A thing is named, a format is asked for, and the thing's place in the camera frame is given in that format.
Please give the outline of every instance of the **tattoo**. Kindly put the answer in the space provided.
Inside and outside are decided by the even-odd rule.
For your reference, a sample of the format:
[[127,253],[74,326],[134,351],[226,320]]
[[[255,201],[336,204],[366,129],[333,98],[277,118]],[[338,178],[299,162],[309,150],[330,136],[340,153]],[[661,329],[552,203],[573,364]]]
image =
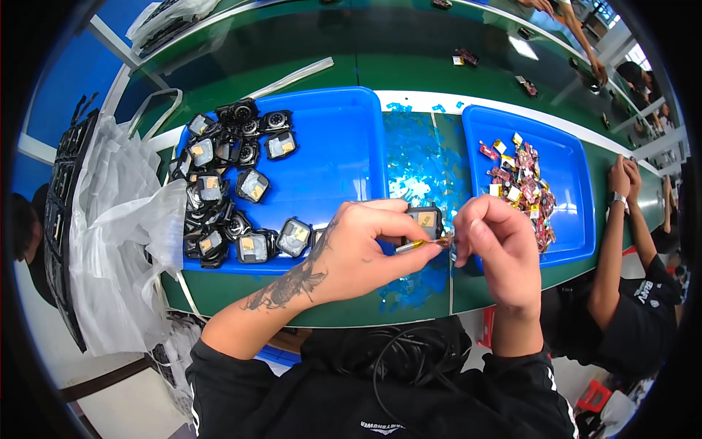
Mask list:
[[314,288],[321,284],[327,274],[329,274],[326,269],[324,272],[312,273],[314,263],[322,255],[323,250],[331,250],[328,238],[338,223],[339,220],[336,217],[332,218],[322,236],[319,237],[317,244],[312,248],[310,255],[302,263],[292,267],[280,279],[261,289],[258,293],[249,296],[246,300],[246,305],[242,306],[241,309],[255,310],[261,306],[269,310],[285,308],[285,305],[294,296],[303,292],[313,302],[312,292]]

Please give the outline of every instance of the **blue plastic tray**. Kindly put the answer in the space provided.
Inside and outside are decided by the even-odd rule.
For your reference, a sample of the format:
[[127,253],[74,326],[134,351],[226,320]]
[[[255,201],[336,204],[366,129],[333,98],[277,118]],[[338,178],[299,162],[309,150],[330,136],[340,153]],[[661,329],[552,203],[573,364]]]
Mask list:
[[[256,100],[260,116],[275,110],[293,112],[293,131],[299,148],[280,160],[267,158],[264,142],[256,170],[270,180],[261,203],[233,195],[238,170],[229,169],[223,178],[232,184],[237,208],[246,211],[254,228],[280,232],[286,219],[297,216],[313,229],[326,227],[344,201],[388,197],[388,164],[385,130],[378,96],[365,87],[306,90]],[[214,113],[208,116],[217,119]],[[183,129],[178,154],[190,138]],[[308,247],[298,258],[280,253],[266,263],[243,264],[230,244],[229,257],[215,273],[281,275],[302,262]],[[197,259],[183,258],[186,270],[200,268]]]
[[[542,268],[589,258],[595,253],[595,202],[585,150],[577,137],[533,119],[477,105],[463,111],[463,129],[474,197],[482,195],[482,188],[492,182],[486,172],[499,166],[479,151],[479,140],[492,145],[501,139],[507,146],[506,155],[514,156],[512,137],[517,132],[538,151],[541,176],[556,197],[551,214],[556,242],[541,254]],[[482,270],[480,258],[476,256],[475,260]]]

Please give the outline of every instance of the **black t-shirt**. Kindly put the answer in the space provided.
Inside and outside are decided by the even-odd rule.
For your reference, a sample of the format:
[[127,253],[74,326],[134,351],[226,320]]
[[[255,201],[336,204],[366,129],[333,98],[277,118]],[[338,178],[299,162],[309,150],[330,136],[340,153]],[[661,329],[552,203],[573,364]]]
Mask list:
[[[32,198],[32,208],[37,214],[42,232],[44,231],[44,211],[46,210],[47,194],[48,183],[37,189],[37,191],[34,193],[34,197]],[[44,268],[44,264],[44,241],[42,240],[37,247],[37,252],[34,254],[32,263],[27,264],[27,266],[29,266],[29,273],[32,276],[34,288],[37,289],[39,295],[43,297],[49,305],[56,308],[56,300],[53,298],[53,294],[51,293],[51,289],[49,288],[46,280],[46,269]]]
[[619,303],[605,332],[588,311],[590,291],[574,291],[553,347],[582,365],[594,364],[630,379],[647,378],[661,368],[673,347],[681,293],[656,255],[644,279],[619,281]]
[[483,356],[453,380],[461,392],[341,376],[303,360],[281,377],[264,362],[237,360],[198,341],[187,368],[198,436],[209,438],[576,438],[572,409],[558,394],[547,350],[519,358]]

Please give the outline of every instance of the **tattooed arm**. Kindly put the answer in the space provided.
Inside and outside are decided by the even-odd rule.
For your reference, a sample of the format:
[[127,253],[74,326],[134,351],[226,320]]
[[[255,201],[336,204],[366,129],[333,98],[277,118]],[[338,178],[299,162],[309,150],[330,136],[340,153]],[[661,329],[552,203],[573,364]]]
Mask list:
[[363,296],[421,270],[441,252],[439,245],[385,256],[376,242],[377,237],[429,239],[404,213],[407,207],[400,199],[342,204],[302,263],[217,313],[205,326],[202,341],[231,357],[250,360],[302,311],[320,303]]

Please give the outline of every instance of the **black hair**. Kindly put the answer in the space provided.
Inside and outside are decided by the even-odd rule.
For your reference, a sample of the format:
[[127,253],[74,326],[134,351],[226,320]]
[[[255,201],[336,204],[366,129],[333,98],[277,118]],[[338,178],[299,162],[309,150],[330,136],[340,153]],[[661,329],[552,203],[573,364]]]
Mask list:
[[12,245],[12,257],[19,261],[24,258],[25,252],[29,249],[29,243],[34,236],[34,222],[37,221],[37,214],[34,212],[32,203],[22,195],[12,194],[12,233],[10,240]]

